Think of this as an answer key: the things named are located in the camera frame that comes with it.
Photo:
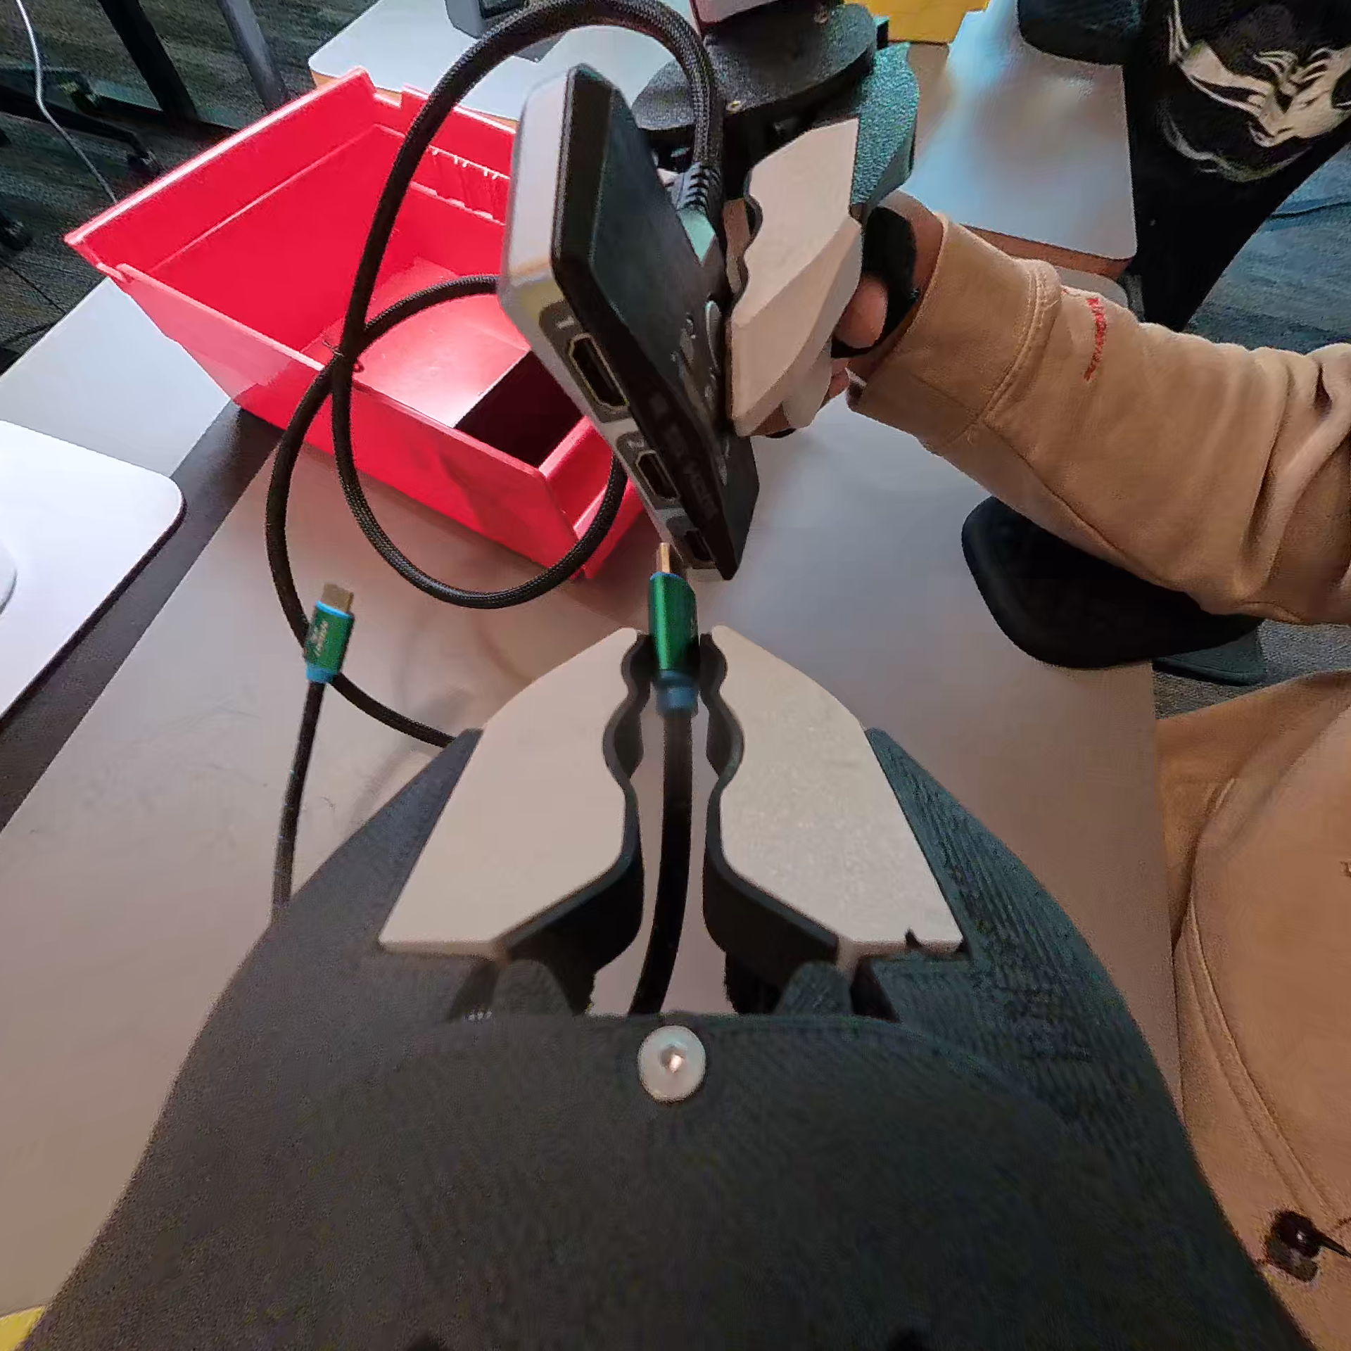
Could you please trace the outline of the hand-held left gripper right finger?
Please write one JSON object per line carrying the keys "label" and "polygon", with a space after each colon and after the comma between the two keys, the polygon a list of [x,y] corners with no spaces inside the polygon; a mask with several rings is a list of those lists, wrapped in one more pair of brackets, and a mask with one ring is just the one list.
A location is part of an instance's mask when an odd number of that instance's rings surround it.
{"label": "hand-held left gripper right finger", "polygon": [[950,956],[963,934],[863,723],[730,627],[701,643],[702,916],[728,958]]}

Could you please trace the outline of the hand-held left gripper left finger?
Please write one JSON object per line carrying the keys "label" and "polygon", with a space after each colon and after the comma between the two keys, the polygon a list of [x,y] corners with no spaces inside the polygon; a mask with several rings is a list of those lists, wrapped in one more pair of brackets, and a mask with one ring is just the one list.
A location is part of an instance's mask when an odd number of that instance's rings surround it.
{"label": "hand-held left gripper left finger", "polygon": [[402,953],[516,953],[572,916],[595,953],[636,926],[636,794],[648,641],[617,628],[550,669],[485,722],[379,934]]}

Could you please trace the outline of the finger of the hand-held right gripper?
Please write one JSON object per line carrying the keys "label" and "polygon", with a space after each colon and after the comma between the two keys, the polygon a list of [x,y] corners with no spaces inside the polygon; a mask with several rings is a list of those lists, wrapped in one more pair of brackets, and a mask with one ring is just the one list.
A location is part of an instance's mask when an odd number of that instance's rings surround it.
{"label": "finger of the hand-held right gripper", "polygon": [[749,173],[754,223],[725,323],[728,416],[738,435],[773,416],[805,427],[833,381],[833,334],[862,273],[853,213],[858,118],[820,123]]}

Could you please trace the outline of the grey multiport adapter hub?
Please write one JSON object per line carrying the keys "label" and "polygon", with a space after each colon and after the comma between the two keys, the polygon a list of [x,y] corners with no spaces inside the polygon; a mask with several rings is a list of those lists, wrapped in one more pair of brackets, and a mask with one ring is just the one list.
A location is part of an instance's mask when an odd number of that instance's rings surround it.
{"label": "grey multiport adapter hub", "polygon": [[759,479],[726,414],[722,247],[622,93],[580,64],[522,109],[498,300],[691,569],[734,577]]}

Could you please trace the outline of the red plastic bin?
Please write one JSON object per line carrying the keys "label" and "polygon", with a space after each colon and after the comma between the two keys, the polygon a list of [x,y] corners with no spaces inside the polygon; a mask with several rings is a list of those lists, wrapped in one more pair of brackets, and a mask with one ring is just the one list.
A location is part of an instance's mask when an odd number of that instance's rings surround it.
{"label": "red plastic bin", "polygon": [[[384,181],[426,98],[365,72],[212,146],[73,229],[110,278],[242,410],[286,427],[340,345]],[[496,276],[514,130],[455,110],[419,159],[368,313]],[[358,358],[357,469],[535,564],[596,516],[611,455],[495,297],[445,302]]]}

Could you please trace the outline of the person's right hand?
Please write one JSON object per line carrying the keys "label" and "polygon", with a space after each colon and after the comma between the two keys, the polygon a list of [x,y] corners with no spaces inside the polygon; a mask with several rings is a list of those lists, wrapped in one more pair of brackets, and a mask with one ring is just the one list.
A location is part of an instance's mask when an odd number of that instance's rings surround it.
{"label": "person's right hand", "polygon": [[870,212],[858,283],[833,329],[828,400],[862,385],[916,316],[942,234],[940,218],[902,191]]}

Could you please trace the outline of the yellow plastic bin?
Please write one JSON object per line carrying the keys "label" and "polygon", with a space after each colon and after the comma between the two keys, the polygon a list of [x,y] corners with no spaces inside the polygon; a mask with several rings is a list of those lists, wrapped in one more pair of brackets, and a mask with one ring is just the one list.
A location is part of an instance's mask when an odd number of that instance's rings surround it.
{"label": "yellow plastic bin", "polygon": [[889,40],[900,43],[950,44],[963,20],[981,12],[989,1],[870,1],[871,12],[886,19]]}

